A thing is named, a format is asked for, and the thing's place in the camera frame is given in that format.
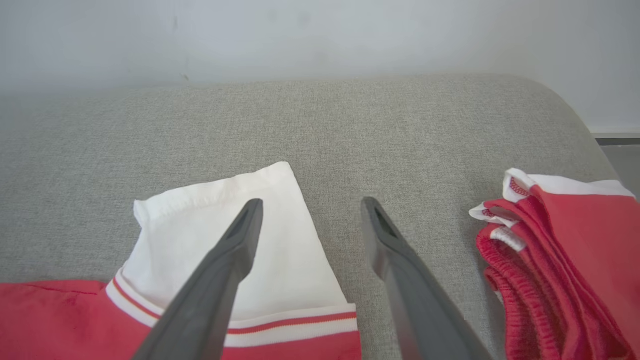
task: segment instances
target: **gray upholstered cushion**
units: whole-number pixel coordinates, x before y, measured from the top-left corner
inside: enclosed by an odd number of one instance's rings
[[[0,100],[0,281],[108,281],[138,236],[134,199],[293,168],[329,262],[358,306],[365,359],[399,357],[365,262],[359,202],[377,197],[497,357],[504,315],[467,211],[509,167],[615,178],[554,92],[509,76],[121,90]]]

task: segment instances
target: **gray floor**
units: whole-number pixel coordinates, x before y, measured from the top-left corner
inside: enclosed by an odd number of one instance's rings
[[[603,146],[622,183],[640,199],[640,145]]]

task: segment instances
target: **white wall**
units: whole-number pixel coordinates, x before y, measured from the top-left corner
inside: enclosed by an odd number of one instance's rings
[[[0,93],[427,72],[640,127],[638,0],[0,0]]]

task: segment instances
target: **red fabric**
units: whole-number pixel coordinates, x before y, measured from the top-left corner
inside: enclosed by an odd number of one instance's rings
[[[105,287],[97,281],[0,284],[0,359],[130,359],[150,328],[117,308]],[[316,320],[354,315],[320,316],[323,319]],[[262,326],[267,329],[282,324]],[[225,348],[222,359],[361,357],[360,333],[354,331],[258,347]]]
[[[508,357],[636,359],[640,205],[627,196],[521,190],[514,189],[526,198],[515,204],[500,199],[484,207],[520,219],[511,230],[526,248],[515,252],[492,240],[501,225],[477,237],[490,266],[485,276],[504,299]]]

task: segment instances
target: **red and white garment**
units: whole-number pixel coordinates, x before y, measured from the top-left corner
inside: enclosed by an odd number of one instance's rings
[[[637,359],[640,204],[618,181],[506,172],[472,209],[509,359]]]
[[[288,163],[136,201],[138,242],[109,284],[0,284],[0,357],[129,359],[250,199],[264,201],[223,359],[360,359],[355,305],[327,262]]]

